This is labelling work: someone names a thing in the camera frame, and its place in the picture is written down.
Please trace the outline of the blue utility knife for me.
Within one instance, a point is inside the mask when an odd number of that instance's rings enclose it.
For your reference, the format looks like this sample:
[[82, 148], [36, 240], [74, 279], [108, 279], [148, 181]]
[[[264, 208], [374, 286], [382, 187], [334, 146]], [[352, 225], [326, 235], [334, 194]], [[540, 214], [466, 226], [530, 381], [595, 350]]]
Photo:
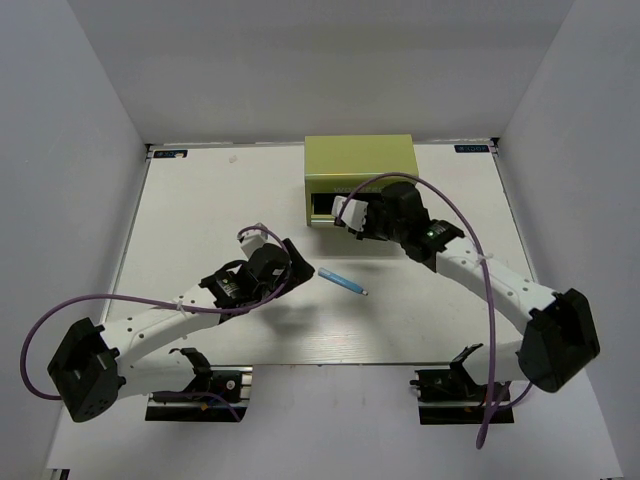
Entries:
[[340, 286], [341, 288], [344, 288], [346, 290], [349, 290], [355, 294], [361, 295], [361, 296], [367, 296], [368, 292], [360, 285], [358, 285], [357, 283], [348, 280], [346, 278], [344, 278], [343, 276], [340, 276], [330, 270], [327, 270], [326, 268], [320, 268], [318, 270], [318, 276], [320, 278], [323, 278], [335, 285]]

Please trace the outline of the green metal drawer box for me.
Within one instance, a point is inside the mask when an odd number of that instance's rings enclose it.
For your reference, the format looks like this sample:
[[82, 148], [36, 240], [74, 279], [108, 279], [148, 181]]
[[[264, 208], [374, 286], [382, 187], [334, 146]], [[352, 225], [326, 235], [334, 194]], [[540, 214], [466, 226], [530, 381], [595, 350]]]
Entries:
[[331, 228], [334, 198], [389, 172], [419, 173], [413, 139], [401, 135], [308, 136], [304, 141], [306, 223]]

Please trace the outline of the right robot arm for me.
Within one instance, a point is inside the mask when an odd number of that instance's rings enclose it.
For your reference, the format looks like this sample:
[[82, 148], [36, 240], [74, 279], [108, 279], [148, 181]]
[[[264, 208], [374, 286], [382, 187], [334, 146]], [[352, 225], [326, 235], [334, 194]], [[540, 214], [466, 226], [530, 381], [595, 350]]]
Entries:
[[600, 354], [585, 295], [539, 285], [481, 253], [466, 232], [430, 216], [412, 183], [394, 182], [372, 201], [336, 199], [332, 214], [357, 239], [400, 245], [411, 260], [485, 300], [520, 334], [507, 343], [474, 344], [451, 361], [459, 396], [477, 397], [490, 380], [529, 381], [555, 393]]

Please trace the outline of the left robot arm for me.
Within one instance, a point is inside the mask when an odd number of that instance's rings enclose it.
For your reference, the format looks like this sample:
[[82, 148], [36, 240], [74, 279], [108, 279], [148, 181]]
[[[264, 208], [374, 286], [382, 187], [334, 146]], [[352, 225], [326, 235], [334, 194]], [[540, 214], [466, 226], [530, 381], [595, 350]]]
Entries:
[[104, 325], [88, 318], [75, 322], [47, 367], [71, 419], [92, 420], [135, 395], [225, 407], [243, 401], [241, 371], [214, 370], [203, 353], [175, 341], [244, 315], [315, 273], [289, 239], [280, 245], [260, 241], [245, 253], [166, 308], [154, 306]]

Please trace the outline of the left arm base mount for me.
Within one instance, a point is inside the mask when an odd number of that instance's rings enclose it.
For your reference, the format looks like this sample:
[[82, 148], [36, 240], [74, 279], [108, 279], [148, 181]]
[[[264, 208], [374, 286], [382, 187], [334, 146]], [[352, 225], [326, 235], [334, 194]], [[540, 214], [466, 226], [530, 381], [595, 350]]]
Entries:
[[251, 395], [253, 368], [212, 367], [194, 376], [183, 389], [151, 394], [147, 401], [148, 422], [239, 423]]

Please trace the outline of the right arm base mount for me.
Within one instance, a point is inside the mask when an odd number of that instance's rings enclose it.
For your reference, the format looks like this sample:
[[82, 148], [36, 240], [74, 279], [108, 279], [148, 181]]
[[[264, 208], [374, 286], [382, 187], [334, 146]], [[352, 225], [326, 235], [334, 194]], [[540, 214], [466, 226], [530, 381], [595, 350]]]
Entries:
[[[518, 365], [518, 341], [500, 343], [496, 347], [493, 401], [498, 404], [490, 422], [512, 424], [514, 415], [507, 406], [509, 383], [522, 381]], [[487, 400], [489, 379], [489, 347], [482, 343], [465, 347], [449, 363], [419, 369], [410, 381], [417, 394], [422, 425], [481, 424]]]

